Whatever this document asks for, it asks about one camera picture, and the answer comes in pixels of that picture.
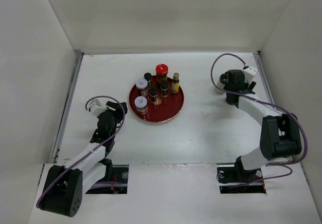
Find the white lid pink jar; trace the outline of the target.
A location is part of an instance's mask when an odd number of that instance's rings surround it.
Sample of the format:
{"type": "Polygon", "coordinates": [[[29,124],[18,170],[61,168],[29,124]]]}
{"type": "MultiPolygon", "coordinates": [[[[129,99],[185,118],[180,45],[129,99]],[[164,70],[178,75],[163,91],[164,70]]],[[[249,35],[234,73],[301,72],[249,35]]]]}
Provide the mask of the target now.
{"type": "Polygon", "coordinates": [[[139,115],[145,115],[148,113],[147,103],[147,98],[144,96],[138,96],[135,98],[134,105],[139,115]]]}

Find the white lid dark jar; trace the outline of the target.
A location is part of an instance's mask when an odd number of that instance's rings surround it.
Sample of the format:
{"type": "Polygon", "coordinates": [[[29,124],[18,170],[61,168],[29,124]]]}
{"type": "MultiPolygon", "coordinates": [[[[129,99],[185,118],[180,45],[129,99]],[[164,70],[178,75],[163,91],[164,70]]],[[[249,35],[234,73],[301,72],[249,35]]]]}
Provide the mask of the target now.
{"type": "Polygon", "coordinates": [[[136,82],[136,88],[139,91],[139,94],[143,97],[148,96],[148,81],[146,79],[138,79],[136,82]]]}

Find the small black cap spice bottle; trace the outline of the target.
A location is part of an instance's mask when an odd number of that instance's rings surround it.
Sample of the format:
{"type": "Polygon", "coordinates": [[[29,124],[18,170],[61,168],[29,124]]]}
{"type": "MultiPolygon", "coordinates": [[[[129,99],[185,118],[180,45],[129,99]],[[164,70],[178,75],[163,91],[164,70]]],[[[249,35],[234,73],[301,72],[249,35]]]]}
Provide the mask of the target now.
{"type": "Polygon", "coordinates": [[[151,73],[146,72],[143,77],[148,82],[148,88],[150,89],[152,87],[152,75],[151,75],[151,73]]]}

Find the red lid sauce jar back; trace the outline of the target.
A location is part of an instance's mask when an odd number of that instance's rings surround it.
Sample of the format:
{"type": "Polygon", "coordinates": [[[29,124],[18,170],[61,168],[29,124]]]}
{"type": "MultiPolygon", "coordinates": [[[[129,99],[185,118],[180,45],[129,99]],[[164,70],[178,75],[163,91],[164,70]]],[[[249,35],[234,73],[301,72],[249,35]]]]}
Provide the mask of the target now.
{"type": "Polygon", "coordinates": [[[158,64],[155,67],[156,71],[156,82],[158,85],[163,81],[167,81],[169,68],[166,64],[158,64]]]}

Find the beige cap yellow bottle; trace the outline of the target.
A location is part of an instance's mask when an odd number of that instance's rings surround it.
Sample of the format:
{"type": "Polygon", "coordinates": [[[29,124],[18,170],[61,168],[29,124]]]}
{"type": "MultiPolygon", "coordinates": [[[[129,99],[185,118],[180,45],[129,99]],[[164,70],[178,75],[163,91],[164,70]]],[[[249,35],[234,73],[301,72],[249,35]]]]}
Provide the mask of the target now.
{"type": "Polygon", "coordinates": [[[180,88],[179,73],[175,72],[172,79],[171,92],[176,94],[179,92],[179,88],[180,88]]]}

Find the black cap dark bottle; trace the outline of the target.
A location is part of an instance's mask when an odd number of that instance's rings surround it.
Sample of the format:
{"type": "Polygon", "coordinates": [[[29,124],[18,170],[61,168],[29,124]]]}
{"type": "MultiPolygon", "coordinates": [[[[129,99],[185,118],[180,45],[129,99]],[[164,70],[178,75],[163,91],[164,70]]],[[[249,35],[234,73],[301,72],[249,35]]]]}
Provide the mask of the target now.
{"type": "Polygon", "coordinates": [[[218,79],[218,81],[216,83],[216,85],[217,85],[217,88],[215,88],[216,93],[218,93],[220,95],[224,94],[225,91],[222,91],[219,88],[224,89],[226,84],[227,84],[227,76],[226,76],[225,73],[223,73],[223,74],[220,75],[220,77],[219,77],[219,79],[218,79]]]}

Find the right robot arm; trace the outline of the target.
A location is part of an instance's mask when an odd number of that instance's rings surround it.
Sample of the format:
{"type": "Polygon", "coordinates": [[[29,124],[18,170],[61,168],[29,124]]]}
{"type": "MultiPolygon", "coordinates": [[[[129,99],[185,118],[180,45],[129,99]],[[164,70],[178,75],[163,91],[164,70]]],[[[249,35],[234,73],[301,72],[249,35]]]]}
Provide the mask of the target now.
{"type": "Polygon", "coordinates": [[[220,183],[251,182],[260,178],[260,168],[279,158],[301,153],[299,127],[295,116],[276,107],[261,104],[253,88],[256,83],[246,79],[246,72],[233,69],[219,78],[226,93],[226,102],[248,113],[261,126],[259,147],[236,159],[233,167],[219,167],[220,183]]]}

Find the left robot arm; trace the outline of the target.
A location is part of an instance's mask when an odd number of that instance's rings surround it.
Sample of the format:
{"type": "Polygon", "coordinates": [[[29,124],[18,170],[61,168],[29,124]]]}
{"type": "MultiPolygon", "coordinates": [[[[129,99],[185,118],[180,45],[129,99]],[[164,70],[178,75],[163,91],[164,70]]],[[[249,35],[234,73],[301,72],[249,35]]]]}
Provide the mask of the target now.
{"type": "Polygon", "coordinates": [[[85,108],[97,116],[97,128],[80,154],[66,164],[53,165],[48,170],[42,194],[36,202],[40,210],[73,217],[80,208],[83,195],[98,181],[108,183],[113,177],[106,156],[124,124],[127,105],[110,98],[103,107],[98,97],[94,97],[86,102],[85,108]]]}

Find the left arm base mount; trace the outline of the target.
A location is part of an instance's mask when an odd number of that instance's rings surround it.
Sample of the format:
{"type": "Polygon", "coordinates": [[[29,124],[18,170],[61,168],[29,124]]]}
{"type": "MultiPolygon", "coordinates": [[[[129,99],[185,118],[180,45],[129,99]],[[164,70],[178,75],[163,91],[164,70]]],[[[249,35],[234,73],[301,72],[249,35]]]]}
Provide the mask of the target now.
{"type": "Polygon", "coordinates": [[[86,194],[127,194],[129,166],[114,165],[110,159],[104,159],[101,163],[106,166],[105,176],[86,194]]]}

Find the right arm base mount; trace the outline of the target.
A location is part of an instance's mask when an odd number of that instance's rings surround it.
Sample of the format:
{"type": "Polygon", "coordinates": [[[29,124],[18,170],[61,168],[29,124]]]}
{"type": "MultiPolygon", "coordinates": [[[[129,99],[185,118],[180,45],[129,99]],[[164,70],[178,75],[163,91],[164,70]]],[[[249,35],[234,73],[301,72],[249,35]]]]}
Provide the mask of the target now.
{"type": "Polygon", "coordinates": [[[263,180],[253,183],[263,178],[261,168],[244,170],[240,157],[233,165],[218,165],[216,178],[221,194],[266,194],[263,180]]]}

